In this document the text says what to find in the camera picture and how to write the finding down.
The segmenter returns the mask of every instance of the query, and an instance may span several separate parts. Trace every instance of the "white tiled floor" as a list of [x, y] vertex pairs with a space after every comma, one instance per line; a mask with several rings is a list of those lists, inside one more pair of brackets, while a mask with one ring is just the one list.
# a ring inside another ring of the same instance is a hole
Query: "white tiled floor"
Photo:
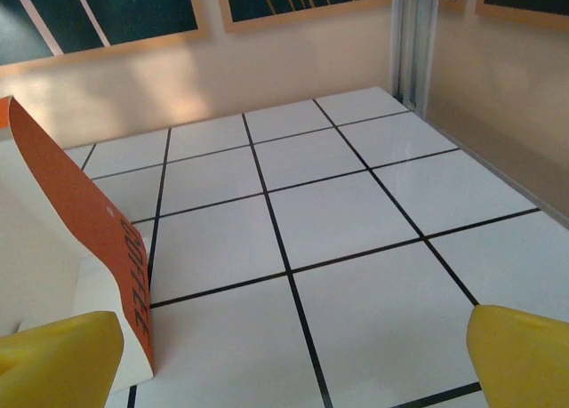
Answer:
[[172, 129], [165, 168], [164, 131], [87, 161], [145, 236], [160, 211], [131, 406], [485, 408], [472, 304], [422, 235], [481, 303], [569, 320], [569, 232], [379, 88], [245, 117]]

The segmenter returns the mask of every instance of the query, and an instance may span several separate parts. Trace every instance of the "beige wall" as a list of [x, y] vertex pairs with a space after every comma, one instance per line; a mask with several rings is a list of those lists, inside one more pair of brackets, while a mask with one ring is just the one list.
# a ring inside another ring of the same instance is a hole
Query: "beige wall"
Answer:
[[457, 108], [569, 172], [569, 33], [439, 13], [429, 118]]
[[0, 79], [63, 147], [343, 92], [389, 79], [390, 9], [210, 39]]

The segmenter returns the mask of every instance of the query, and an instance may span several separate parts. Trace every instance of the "wooden frame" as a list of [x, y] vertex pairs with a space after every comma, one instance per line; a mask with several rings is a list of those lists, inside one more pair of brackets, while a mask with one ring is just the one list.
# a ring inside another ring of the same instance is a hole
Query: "wooden frame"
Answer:
[[43, 68], [52, 68], [55, 66], [77, 64], [88, 60], [97, 60], [113, 57], [120, 54], [131, 52], [141, 52], [153, 48], [181, 44], [198, 39], [205, 39], [209, 36], [209, 29], [205, 22], [204, 10], [200, 0], [190, 0], [194, 15], [196, 16], [197, 29], [189, 32], [173, 33], [170, 35], [156, 36], [139, 41], [126, 42], [107, 47], [93, 48], [79, 52], [70, 52], [63, 55], [55, 55], [42, 59], [22, 61], [20, 63], [6, 64], [0, 66], [0, 77], [8, 75], [17, 75], [20, 73], [31, 72]]
[[467, 0], [438, 0], [439, 7], [443, 10], [464, 12]]
[[377, 6], [391, 4], [391, 0], [358, 0], [354, 2], [346, 2], [343, 4], [332, 4], [318, 8], [309, 8], [307, 10], [287, 12], [284, 14], [269, 15], [267, 17], [259, 17], [258, 19], [253, 20], [233, 21], [233, 17], [231, 16], [231, 8], [229, 6], [229, 0], [219, 1], [221, 8], [221, 17], [223, 19], [223, 27], [225, 28], [226, 33], [236, 33], [247, 30], [270, 28], [273, 26], [295, 23], [304, 20], [331, 17], [334, 15], [343, 14], [345, 12], [369, 10]]
[[485, 4], [484, 0], [477, 0], [477, 14], [483, 17], [515, 21], [542, 28], [569, 30], [569, 16], [490, 5]]

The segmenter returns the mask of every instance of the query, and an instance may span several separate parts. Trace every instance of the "glossy floor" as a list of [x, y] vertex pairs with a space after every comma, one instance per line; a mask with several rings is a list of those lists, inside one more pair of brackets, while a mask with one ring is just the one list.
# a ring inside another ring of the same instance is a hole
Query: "glossy floor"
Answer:
[[473, 303], [569, 321], [569, 232], [379, 88], [69, 154], [153, 240], [108, 408], [484, 408]]

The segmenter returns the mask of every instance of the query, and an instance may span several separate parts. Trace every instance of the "orange cardboard box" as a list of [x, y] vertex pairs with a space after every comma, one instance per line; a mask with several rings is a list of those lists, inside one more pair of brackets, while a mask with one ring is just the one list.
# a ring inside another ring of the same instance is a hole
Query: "orange cardboard box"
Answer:
[[142, 237], [14, 98], [0, 99], [0, 223], [0, 335], [113, 311], [124, 353], [112, 391], [151, 379]]

